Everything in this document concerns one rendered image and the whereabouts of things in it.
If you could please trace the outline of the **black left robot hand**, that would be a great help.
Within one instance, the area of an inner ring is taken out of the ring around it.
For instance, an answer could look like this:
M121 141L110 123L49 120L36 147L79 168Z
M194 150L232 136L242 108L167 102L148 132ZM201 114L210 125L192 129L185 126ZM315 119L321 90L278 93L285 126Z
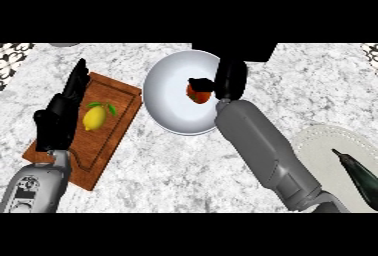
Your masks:
M89 81L86 60L80 59L71 71L64 91L55 94L47 107L34 112L37 152L67 150L71 146Z

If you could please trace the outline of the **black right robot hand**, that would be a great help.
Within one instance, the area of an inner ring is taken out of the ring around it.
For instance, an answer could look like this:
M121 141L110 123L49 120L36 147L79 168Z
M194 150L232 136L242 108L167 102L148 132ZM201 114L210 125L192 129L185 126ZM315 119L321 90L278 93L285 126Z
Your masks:
M238 100L244 94L248 67L242 60L222 58L217 66L216 77L189 78L188 82L195 92L213 92L219 100Z

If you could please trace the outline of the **red tomato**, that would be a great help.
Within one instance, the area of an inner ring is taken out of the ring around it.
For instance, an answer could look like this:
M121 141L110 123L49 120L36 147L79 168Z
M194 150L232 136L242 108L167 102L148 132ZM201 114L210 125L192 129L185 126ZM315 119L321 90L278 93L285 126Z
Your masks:
M210 92L198 92L192 89L192 85L186 87L186 95L197 104L204 104L211 96Z

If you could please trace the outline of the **white bowl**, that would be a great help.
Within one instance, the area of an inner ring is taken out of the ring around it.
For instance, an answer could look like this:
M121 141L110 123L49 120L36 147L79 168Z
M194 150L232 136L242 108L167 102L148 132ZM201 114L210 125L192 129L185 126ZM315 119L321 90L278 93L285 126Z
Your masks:
M166 56L152 66L142 89L148 113L163 129L185 136L201 135L216 129L216 96L203 104L186 95L191 78L216 77L219 57L188 50Z

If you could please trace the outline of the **pale oval placemat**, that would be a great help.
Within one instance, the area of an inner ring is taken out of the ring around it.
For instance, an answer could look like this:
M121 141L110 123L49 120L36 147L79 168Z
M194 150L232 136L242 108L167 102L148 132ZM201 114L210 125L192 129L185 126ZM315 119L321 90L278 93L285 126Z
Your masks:
M378 148L356 132L331 125L306 128L293 138L296 155L322 184L353 213L377 213L353 184L338 155L349 154L378 178Z

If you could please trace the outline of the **yellow lemon with leaves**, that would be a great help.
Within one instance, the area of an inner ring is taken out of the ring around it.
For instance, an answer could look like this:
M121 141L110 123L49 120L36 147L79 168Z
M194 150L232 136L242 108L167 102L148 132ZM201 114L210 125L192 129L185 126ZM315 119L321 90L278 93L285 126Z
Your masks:
M89 111L83 117L83 125L87 131L98 130L107 121L107 114L117 115L115 106L110 103L92 102L87 104Z

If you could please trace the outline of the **brown wooden cutting board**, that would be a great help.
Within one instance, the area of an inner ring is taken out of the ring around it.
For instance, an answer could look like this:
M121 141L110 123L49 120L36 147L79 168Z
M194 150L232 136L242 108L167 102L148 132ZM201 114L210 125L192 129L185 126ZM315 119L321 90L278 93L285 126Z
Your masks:
M93 190L101 174L112 157L130 123L142 105L142 90L92 72L84 98L79 110L79 120L74 140L67 151L71 155L70 181L89 191ZM110 103L115 106L117 115L107 114L107 121L98 130L87 131L83 117L92 102ZM36 151L33 142L22 157L33 163L52 163L47 152Z

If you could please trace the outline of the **black white patterned tile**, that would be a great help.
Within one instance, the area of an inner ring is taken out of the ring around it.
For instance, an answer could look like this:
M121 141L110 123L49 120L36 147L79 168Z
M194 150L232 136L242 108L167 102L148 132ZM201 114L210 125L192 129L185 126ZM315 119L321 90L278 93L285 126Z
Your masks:
M34 43L0 43L0 91L5 90Z
M365 52L372 67L378 69L378 43L363 43L362 50Z

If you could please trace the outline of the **dark green eggplant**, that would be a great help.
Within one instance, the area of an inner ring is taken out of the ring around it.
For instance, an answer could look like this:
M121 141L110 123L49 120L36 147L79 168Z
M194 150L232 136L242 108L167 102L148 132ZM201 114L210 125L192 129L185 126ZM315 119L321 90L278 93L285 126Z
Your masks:
M332 149L368 206L378 211L378 176L349 155Z

